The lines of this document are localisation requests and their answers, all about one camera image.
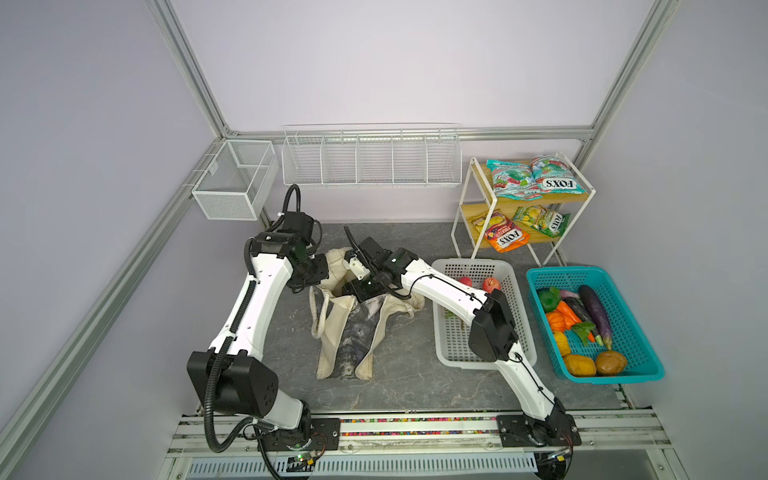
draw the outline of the red apple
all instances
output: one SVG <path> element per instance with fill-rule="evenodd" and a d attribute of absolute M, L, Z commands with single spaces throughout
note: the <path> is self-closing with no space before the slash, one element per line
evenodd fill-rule
<path fill-rule="evenodd" d="M 482 282 L 482 289 L 486 292 L 490 293 L 494 290 L 501 290 L 502 285 L 499 283 L 498 280 L 496 280 L 494 277 L 489 276 Z"/>

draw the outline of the white mesh basket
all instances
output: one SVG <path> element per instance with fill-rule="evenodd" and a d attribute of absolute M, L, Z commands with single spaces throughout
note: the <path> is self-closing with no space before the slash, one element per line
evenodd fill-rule
<path fill-rule="evenodd" d="M 515 332 L 525 358 L 531 365 L 536 363 L 536 347 L 531 336 L 531 327 L 528 325 L 528 315 L 525 314 L 525 305 L 520 295 L 515 271 L 509 263 L 485 258 L 448 258 L 435 260 L 432 268 L 457 280 L 468 276 L 472 279 L 472 286 L 475 288 L 481 288 L 483 280 L 489 276 L 497 279 L 509 302 L 515 321 Z M 440 362 L 463 369 L 496 369 L 493 362 L 480 359 L 469 349 L 469 326 L 437 303 L 432 302 L 432 305 L 435 313 L 435 347 Z"/>
<path fill-rule="evenodd" d="M 279 169 L 271 141 L 226 140 L 192 194 L 211 220 L 257 220 Z"/>
<path fill-rule="evenodd" d="M 433 130 L 286 131 L 285 185 L 435 185 L 462 182 L 458 128 Z"/>

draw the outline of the candy bag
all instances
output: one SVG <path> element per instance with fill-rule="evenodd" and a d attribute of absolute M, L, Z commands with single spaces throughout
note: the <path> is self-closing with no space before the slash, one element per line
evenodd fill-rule
<path fill-rule="evenodd" d="M 586 191 L 576 181 L 568 165 L 557 157 L 540 155 L 533 159 L 531 168 L 543 194 L 582 194 Z"/>
<path fill-rule="evenodd" d="M 469 219 L 469 223 L 474 225 L 478 232 L 482 230 L 482 226 L 485 223 L 485 215 L 482 214 Z M 522 247 L 531 238 L 530 235 L 520 230 L 498 210 L 494 210 L 493 214 L 491 214 L 484 237 L 499 253 Z"/>
<path fill-rule="evenodd" d="M 568 226 L 571 214 L 559 214 L 546 207 L 520 207 L 515 213 L 515 222 L 543 233 L 548 237 L 559 237 Z"/>
<path fill-rule="evenodd" d="M 485 165 L 491 169 L 493 193 L 497 197 L 514 200 L 541 198 L 541 191 L 533 178 L 530 165 L 498 160 L 489 160 Z"/>

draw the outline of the table surface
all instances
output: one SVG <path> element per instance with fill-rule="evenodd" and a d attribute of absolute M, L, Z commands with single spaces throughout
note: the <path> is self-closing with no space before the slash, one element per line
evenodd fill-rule
<path fill-rule="evenodd" d="M 383 247 L 405 247 L 428 262 L 455 257 L 451 223 L 360 223 L 350 225 L 358 242 L 372 237 Z M 320 251 L 349 246 L 343 225 L 323 225 Z M 456 230 L 462 255 L 472 253 L 464 230 Z M 527 248 L 508 253 L 482 250 L 478 255 L 504 260 L 515 269 L 531 324 L 538 361 L 534 367 L 541 381 L 566 409 L 619 409 L 612 386 L 596 386 L 558 379 L 528 305 L 525 273 L 535 268 Z M 320 341 L 311 334 L 309 293 L 292 294 L 280 301 L 266 335 L 264 364 L 280 378 L 280 388 L 306 401 L 314 412 L 353 410 L 460 410 L 520 409 L 515 394 L 495 370 L 452 368 L 439 362 L 435 353 L 432 301 L 413 318 L 389 317 L 386 337 L 374 350 L 373 379 L 317 379 Z"/>

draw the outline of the blue basket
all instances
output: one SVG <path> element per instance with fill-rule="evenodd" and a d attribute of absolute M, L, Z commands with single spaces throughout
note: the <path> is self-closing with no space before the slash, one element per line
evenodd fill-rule
<path fill-rule="evenodd" d="M 664 377 L 664 368 L 661 366 L 654 349 L 651 348 L 643 330 L 634 319 L 634 315 L 621 298 L 621 294 L 614 285 L 613 280 L 605 270 L 595 266 L 553 266 L 547 268 L 534 268 L 526 275 L 528 285 L 531 287 L 529 300 L 533 306 L 534 316 L 538 328 L 544 337 L 547 353 L 552 360 L 554 372 L 562 379 L 568 379 L 577 383 L 594 383 L 595 385 L 609 385 L 612 383 L 642 383 L 659 380 Z M 547 323 L 544 309 L 538 300 L 537 290 L 555 286 L 558 289 L 578 292 L 578 287 L 589 285 L 600 298 L 611 328 L 614 332 L 614 350 L 627 357 L 627 368 L 616 376 L 577 377 L 571 375 L 565 368 L 565 363 L 560 357 L 560 351 L 555 343 L 552 331 Z M 597 358 L 605 347 L 597 343 L 583 346 L 581 340 L 571 331 L 566 331 L 568 345 L 571 351 L 578 355 Z"/>

